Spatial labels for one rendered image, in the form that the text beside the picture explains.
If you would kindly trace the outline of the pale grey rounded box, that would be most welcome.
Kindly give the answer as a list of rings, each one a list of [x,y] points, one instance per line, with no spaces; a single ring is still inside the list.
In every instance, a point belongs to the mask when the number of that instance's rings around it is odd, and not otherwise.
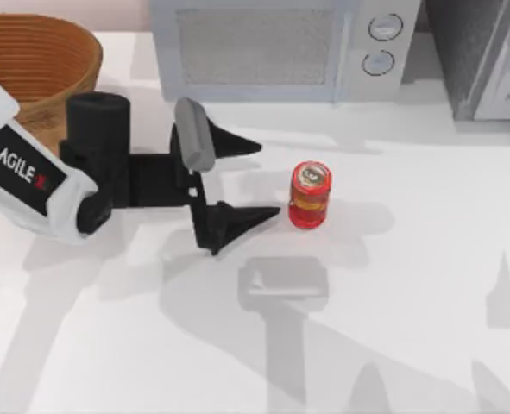
[[[209,172],[216,163],[216,153],[205,108],[189,97],[181,97],[174,107],[174,121],[185,167]]]

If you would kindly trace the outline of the red can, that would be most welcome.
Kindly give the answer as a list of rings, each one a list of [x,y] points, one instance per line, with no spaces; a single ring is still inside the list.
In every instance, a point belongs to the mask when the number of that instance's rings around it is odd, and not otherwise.
[[[288,217],[299,229],[315,229],[327,217],[331,170],[322,162],[300,162],[292,171]]]

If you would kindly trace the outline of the brown wooden basket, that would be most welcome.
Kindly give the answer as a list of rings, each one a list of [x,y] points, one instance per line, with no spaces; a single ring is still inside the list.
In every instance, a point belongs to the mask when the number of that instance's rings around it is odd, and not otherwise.
[[[19,103],[16,120],[54,154],[66,139],[66,100],[95,90],[102,61],[97,37],[77,23],[0,13],[0,85]]]

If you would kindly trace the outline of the microwave oven door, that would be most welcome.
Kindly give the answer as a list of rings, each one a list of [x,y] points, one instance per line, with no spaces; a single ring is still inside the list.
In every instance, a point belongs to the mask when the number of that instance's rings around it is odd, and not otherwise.
[[[356,0],[149,0],[163,96],[334,102]]]

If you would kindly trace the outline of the pale microwave oven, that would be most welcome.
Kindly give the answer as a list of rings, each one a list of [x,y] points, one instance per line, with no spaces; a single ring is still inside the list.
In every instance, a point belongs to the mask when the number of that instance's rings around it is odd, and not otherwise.
[[[358,10],[349,25],[349,40],[343,50],[340,71],[340,95],[334,102],[380,102],[394,97],[403,78],[406,58],[411,46],[421,0],[356,0]],[[371,20],[394,13],[404,27],[391,41],[376,41],[368,33]],[[371,77],[362,69],[362,60],[369,53],[387,50],[395,57],[394,69],[383,76]]]

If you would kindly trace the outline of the round microwave knob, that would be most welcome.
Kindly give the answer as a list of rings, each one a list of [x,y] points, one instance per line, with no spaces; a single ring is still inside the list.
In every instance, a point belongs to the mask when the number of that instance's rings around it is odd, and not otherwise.
[[[368,25],[368,33],[376,41],[391,41],[400,35],[403,27],[401,17],[389,13],[374,17]]]
[[[395,66],[395,57],[387,50],[367,54],[362,60],[363,71],[371,77],[390,73]]]

